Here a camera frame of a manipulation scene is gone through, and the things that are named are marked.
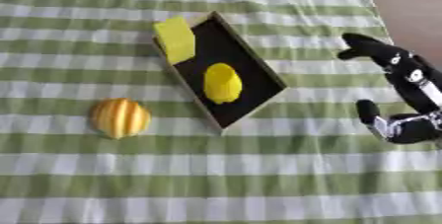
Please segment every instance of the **green stripe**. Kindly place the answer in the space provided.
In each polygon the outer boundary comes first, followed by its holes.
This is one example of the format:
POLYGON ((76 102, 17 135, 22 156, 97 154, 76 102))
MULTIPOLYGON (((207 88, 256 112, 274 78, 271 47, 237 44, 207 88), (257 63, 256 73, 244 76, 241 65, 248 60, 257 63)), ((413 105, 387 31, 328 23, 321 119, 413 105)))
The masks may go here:
MULTIPOLYGON (((0 40, 3 52, 39 54, 81 54, 106 56, 156 55, 156 50, 148 44, 95 43, 90 41, 60 40, 0 40)), ((335 60, 341 51, 335 48, 292 48, 258 47, 254 50, 263 59, 287 60, 335 60)))
MULTIPOLYGON (((247 24, 231 25, 241 35, 252 36, 319 36, 338 37, 343 33, 359 33, 371 37, 386 37, 383 27, 332 27, 332 26, 281 26, 272 24, 247 24)), ((82 30, 96 31, 107 29, 111 31, 143 31, 152 29, 152 22, 147 21, 125 21, 125 20, 92 20, 92 19, 56 19, 37 17, 0 17, 0 28, 22 28, 22 29, 50 29, 50 30, 82 30)))
POLYGON ((101 9, 142 9, 164 10, 176 12, 211 12, 221 13, 278 13, 293 16, 374 16, 374 7, 356 6, 303 6, 279 5, 271 6, 244 2, 208 3, 202 1, 173 1, 173 0, 0 0, 3 4, 30 5, 33 7, 74 7, 74 8, 101 8, 101 9))
MULTIPOLYGON (((67 99, 8 99, 0 98, 0 113, 29 115, 77 115, 87 114, 99 101, 81 101, 67 99)), ((155 117, 203 117, 193 102, 140 102, 155 117)), ((383 114, 412 112, 404 103, 379 103, 383 114)), ((255 113, 256 118, 273 117, 345 117, 358 118, 354 103, 270 103, 255 113)))
MULTIPOLYGON (((318 154, 379 153, 398 146, 365 136, 133 136, 119 141, 101 134, 0 134, 0 153, 137 154, 318 154)), ((434 151, 432 143, 411 144, 401 151, 434 151)))
MULTIPOLYGON (((290 87, 387 87, 380 74, 279 74, 290 87)), ((27 81, 63 84, 114 84, 176 86, 168 71, 65 70, 53 68, 2 68, 0 81, 27 81)))
POLYGON ((432 191, 442 172, 299 176, 1 176, 1 197, 244 197, 432 191))
MULTIPOLYGON (((302 220, 265 220, 265 221, 186 221, 189 224, 361 224, 361 223, 388 223, 388 224, 440 224, 442 214, 422 214, 417 216, 387 216, 379 218, 346 218, 321 219, 319 217, 302 220)), ((183 224, 183 222, 167 222, 168 224, 183 224)), ((63 222, 63 224, 78 224, 77 222, 63 222)))

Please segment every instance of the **green and white striped tablecloth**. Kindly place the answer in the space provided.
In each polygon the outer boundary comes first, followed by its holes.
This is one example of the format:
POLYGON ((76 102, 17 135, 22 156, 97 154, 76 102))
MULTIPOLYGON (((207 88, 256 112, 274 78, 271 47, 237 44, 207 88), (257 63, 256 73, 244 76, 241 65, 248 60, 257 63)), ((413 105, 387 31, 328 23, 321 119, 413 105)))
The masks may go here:
POLYGON ((376 140, 359 98, 406 108, 343 32, 388 40, 371 0, 0 0, 0 223, 440 223, 442 156, 376 140), (289 85, 214 131, 149 45, 216 10, 289 85), (141 135, 90 127, 97 101, 149 108, 141 135))

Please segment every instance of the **bread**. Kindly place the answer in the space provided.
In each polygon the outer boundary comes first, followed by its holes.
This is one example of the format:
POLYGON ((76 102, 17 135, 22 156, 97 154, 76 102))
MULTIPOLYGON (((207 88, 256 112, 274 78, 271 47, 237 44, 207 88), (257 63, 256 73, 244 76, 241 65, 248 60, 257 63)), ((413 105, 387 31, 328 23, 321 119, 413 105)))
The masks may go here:
POLYGON ((150 119, 147 110, 126 98, 104 100, 92 111, 94 126, 114 139, 138 134, 150 119))

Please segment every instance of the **yellow sponge cube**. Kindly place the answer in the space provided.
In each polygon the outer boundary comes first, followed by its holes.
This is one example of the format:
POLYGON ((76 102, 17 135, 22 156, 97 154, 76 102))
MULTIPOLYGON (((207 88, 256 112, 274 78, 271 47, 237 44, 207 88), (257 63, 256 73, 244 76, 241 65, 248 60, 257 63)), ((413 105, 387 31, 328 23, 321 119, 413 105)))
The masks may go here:
POLYGON ((171 64, 177 64, 195 56, 195 35, 183 16, 156 23, 154 30, 171 64))

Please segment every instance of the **yellow plastic cup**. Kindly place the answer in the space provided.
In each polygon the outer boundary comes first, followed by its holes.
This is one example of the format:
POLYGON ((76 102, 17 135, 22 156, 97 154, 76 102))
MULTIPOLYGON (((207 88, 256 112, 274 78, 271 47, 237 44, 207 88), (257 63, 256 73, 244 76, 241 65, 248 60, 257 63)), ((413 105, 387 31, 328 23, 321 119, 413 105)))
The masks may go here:
POLYGON ((225 63, 215 63, 204 74, 204 94, 217 105, 236 101, 243 83, 235 70, 225 63))

